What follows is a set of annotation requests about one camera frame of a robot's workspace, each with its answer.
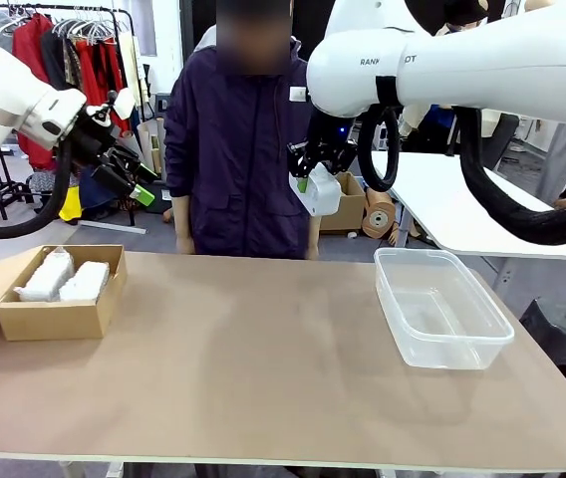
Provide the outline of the person's left hand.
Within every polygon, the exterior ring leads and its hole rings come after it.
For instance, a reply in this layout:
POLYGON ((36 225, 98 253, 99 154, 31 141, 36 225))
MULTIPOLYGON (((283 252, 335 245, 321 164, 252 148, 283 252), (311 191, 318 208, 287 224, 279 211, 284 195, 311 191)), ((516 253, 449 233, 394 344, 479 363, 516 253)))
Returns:
POLYGON ((307 260, 317 260, 319 258, 320 225, 321 225, 321 217, 319 216, 310 217, 308 247, 306 251, 307 260))

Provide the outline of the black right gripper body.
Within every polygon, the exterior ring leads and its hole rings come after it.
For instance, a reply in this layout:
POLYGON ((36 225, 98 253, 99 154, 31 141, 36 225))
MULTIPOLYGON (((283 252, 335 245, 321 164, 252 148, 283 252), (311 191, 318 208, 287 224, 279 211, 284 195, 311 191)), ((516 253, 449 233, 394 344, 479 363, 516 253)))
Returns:
POLYGON ((313 110, 307 132, 307 152, 340 152, 349 139, 354 118, 332 117, 313 110))

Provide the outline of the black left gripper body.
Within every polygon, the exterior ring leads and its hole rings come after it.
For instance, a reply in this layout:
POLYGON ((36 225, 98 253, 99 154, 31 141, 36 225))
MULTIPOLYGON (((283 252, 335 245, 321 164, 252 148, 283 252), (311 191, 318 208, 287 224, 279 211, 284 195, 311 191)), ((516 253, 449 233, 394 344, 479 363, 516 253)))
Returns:
POLYGON ((72 169, 97 168, 112 162, 116 143, 112 107, 82 107, 69 132, 72 169))

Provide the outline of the person's right hand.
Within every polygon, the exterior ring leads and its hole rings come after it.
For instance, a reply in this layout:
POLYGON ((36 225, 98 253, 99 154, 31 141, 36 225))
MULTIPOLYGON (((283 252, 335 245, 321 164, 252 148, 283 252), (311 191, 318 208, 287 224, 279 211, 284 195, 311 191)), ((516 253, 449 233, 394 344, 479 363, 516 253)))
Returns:
POLYGON ((193 255, 195 253, 195 249, 190 231, 189 197, 174 197, 172 199, 172 212, 176 234, 177 253, 184 255, 193 255))

